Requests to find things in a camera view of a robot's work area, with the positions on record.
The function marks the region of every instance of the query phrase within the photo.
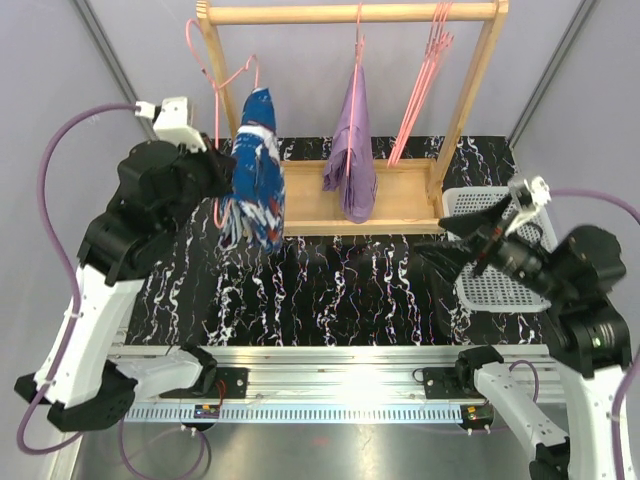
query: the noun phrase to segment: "wooden clothes rack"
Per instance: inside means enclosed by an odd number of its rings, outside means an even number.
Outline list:
[[[435,3],[363,5],[362,23],[430,22]],[[469,117],[482,77],[500,35],[509,9],[508,0],[488,3],[458,3],[447,21],[482,21],[471,65],[453,111],[437,160],[411,159],[387,168],[386,160],[374,160],[378,193],[371,219],[355,224],[345,219],[339,193],[322,191],[324,160],[283,162],[285,184],[285,235],[358,235],[391,233],[438,233],[443,216],[444,176]],[[274,25],[355,23],[358,5],[214,7],[198,0],[197,17],[204,35],[216,82],[228,78],[218,25]],[[232,136],[238,130],[238,110],[231,86],[220,92]]]

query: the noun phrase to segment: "pink wire hanger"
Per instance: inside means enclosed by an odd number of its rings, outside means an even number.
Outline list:
[[[358,5],[356,16],[356,65],[353,69],[353,88],[351,90],[351,116],[349,117],[349,140],[347,142],[347,177],[351,171],[351,145],[353,137],[353,119],[356,109],[356,87],[358,85],[358,68],[362,65],[362,52],[364,51],[364,35],[360,37],[360,17],[362,16],[362,2]]]
[[[254,80],[253,88],[254,88],[254,90],[256,88],[258,88],[258,84],[260,82],[260,64],[258,63],[258,57],[255,54],[253,54],[247,59],[247,62],[244,64],[244,67],[240,68],[236,73],[231,75],[231,77],[229,77],[227,79],[227,81],[225,81],[223,84],[216,85],[215,79],[207,71],[207,67],[205,66],[204,62],[202,61],[202,59],[200,58],[200,56],[196,52],[195,48],[193,47],[193,43],[191,41],[191,26],[192,25],[195,25],[197,27],[197,29],[198,29],[198,31],[200,32],[201,35],[204,36],[204,34],[202,33],[202,28],[200,28],[200,25],[198,24],[198,22],[195,19],[190,18],[187,21],[187,25],[185,27],[185,36],[187,37],[187,45],[189,46],[189,50],[191,50],[191,54],[196,59],[196,62],[198,62],[198,65],[200,66],[200,70],[202,71],[204,76],[207,78],[207,80],[211,84],[211,87],[213,87],[213,92],[214,92],[215,97],[216,97],[215,124],[214,124],[214,145],[216,147],[216,150],[218,150],[220,148],[220,91],[224,87],[229,85],[231,82],[233,82],[236,78],[238,78],[238,76],[241,73],[248,71],[252,60],[256,64],[256,77],[255,77],[255,80]],[[226,207],[226,209],[224,211],[224,214],[222,215],[222,220],[220,220],[218,218],[218,210],[219,210],[218,206],[219,206],[219,201],[216,198],[215,202],[214,202],[214,205],[213,205],[213,223],[215,224],[216,227],[222,228],[222,227],[224,227],[224,225],[227,223],[227,220],[229,219],[229,215],[231,213],[231,202],[227,203],[227,207]]]
[[[433,81],[442,67],[444,52],[453,42],[453,36],[444,32],[447,16],[453,2],[439,3],[436,7],[433,23],[429,30],[429,39],[425,49],[425,57],[420,68],[420,73],[413,87],[411,98],[407,105],[400,131],[387,162],[388,167],[398,164],[404,146],[409,139],[411,130],[415,125],[425,100],[429,94]]]

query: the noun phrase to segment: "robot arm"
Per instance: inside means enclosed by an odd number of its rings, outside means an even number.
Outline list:
[[[185,97],[138,107],[136,114],[153,121],[159,140],[136,145],[118,165],[119,187],[82,241],[77,269],[82,321],[43,399],[51,404],[48,418],[60,431],[108,428],[136,399],[174,389],[206,393],[215,382],[216,361],[197,347],[123,365],[107,360],[153,265],[171,250],[204,198],[230,191],[235,166],[191,127]],[[17,380],[15,390],[27,401],[45,385],[70,317],[71,304],[42,367]]]
[[[571,442],[517,388],[492,347],[462,352],[457,381],[504,417],[527,452],[533,479],[615,478],[612,404],[631,363],[629,329],[606,296],[625,274],[620,245],[593,226],[577,227],[553,252],[529,244],[516,230],[548,201],[548,187],[539,177],[509,187],[511,195],[489,209],[441,220],[460,241],[427,243],[416,251],[447,281],[467,263],[476,262],[476,275],[491,265],[551,302],[543,334],[558,362]],[[512,200],[516,211],[507,215]],[[634,479],[624,423],[621,430],[625,478]]]

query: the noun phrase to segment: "perforated basket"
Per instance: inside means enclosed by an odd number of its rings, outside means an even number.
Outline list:
[[[454,216],[475,212],[490,207],[508,193],[507,187],[451,188],[442,195],[444,214]],[[514,208],[515,205],[511,203],[505,216]],[[543,209],[533,222],[542,227],[542,246],[547,250],[555,248],[557,239],[547,212]],[[538,231],[528,225],[521,227],[518,234],[532,242],[539,237]],[[458,239],[451,233],[448,236],[451,240]],[[541,312],[549,307],[546,300],[493,267],[487,267],[484,274],[476,278],[473,277],[472,270],[473,265],[467,265],[456,281],[460,301],[471,310],[531,313]]]

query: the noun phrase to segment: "metal base plate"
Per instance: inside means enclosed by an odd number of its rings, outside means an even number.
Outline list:
[[[396,346],[396,347],[204,347],[216,358],[220,368],[248,369],[250,382],[246,398],[225,399],[221,421],[235,422],[325,422],[328,412],[336,412],[336,420],[346,423],[393,423],[399,418],[420,423],[431,421],[413,419],[413,413],[437,411],[444,405],[464,407],[481,405],[483,399],[461,395],[449,396],[446,401],[437,395],[425,395],[420,372],[423,368],[453,367],[458,354],[468,346]],[[518,359],[531,361],[540,375],[538,402],[564,403],[564,394],[555,361],[543,345],[499,345],[498,352],[505,363]],[[140,356],[164,355],[166,347],[125,346],[112,349],[119,355],[118,362]],[[526,391],[533,392],[533,376],[527,369],[516,369],[515,380]],[[196,405],[217,405],[217,391],[211,398],[167,399],[153,398],[146,403],[134,404],[131,412],[141,413],[129,421],[185,421],[192,422]],[[186,413],[161,413],[165,409],[186,409]],[[271,412],[271,418],[265,417]],[[374,414],[356,412],[386,412]],[[439,422],[450,420],[441,417]]]

